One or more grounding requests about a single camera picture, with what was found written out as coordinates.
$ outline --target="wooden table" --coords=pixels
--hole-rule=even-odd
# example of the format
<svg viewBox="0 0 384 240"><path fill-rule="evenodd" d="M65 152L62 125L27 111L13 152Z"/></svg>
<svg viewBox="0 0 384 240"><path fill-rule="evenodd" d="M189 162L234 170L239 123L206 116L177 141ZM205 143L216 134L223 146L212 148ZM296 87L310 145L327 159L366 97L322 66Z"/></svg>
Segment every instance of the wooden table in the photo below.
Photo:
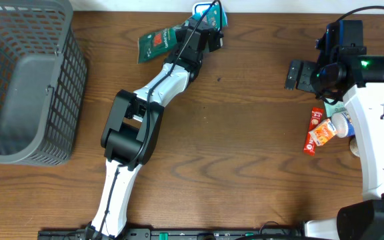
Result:
<svg viewBox="0 0 384 240"><path fill-rule="evenodd" d="M75 13L89 66L72 159L58 167L0 165L0 239L75 229L99 206L105 179L100 138L112 100L161 70L137 64L137 38L186 13ZM338 15L229 14L222 49L166 108L157 148L130 198L131 223L155 228L257 228L336 216L360 202L361 165L347 139L303 154L312 94L284 90L292 59L315 61L316 38ZM384 16L365 20L369 54L384 55Z"/></svg>

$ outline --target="green connector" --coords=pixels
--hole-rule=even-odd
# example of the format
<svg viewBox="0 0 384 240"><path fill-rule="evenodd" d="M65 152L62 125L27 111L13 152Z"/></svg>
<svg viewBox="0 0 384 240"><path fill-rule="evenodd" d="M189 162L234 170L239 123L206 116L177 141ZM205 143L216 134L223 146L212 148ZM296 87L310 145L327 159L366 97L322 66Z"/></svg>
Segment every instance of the green connector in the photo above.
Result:
<svg viewBox="0 0 384 240"><path fill-rule="evenodd" d="M159 240L168 240L168 233L160 233Z"/></svg>

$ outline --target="basket bottom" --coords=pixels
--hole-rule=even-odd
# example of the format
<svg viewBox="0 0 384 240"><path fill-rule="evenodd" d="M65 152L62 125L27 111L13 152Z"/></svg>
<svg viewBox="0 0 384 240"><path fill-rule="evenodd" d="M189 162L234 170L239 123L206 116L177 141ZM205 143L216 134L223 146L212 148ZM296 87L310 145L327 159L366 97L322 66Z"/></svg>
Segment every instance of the basket bottom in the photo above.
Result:
<svg viewBox="0 0 384 240"><path fill-rule="evenodd" d="M55 64L54 55L31 54L15 67L0 115L0 155L18 153L37 134Z"/></svg>

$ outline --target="gray basket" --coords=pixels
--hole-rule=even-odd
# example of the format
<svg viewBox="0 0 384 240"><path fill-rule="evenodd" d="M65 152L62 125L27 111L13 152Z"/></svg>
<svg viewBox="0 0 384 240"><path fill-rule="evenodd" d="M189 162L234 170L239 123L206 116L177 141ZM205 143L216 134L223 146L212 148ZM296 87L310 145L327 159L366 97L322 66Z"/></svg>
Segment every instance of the gray basket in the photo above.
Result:
<svg viewBox="0 0 384 240"><path fill-rule="evenodd" d="M0 163L69 160L87 68L68 0L0 0Z"/></svg>

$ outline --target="bottle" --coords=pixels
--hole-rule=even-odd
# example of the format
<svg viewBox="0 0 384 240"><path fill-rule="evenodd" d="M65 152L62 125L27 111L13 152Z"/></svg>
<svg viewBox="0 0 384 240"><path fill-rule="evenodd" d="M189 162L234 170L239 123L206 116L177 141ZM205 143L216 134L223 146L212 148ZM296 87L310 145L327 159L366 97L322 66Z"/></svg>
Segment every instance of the bottle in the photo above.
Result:
<svg viewBox="0 0 384 240"><path fill-rule="evenodd" d="M333 116L331 116L331 122L333 122L333 125L337 130L338 137L343 138L355 135L351 116L349 116L347 111L334 113Z"/></svg>

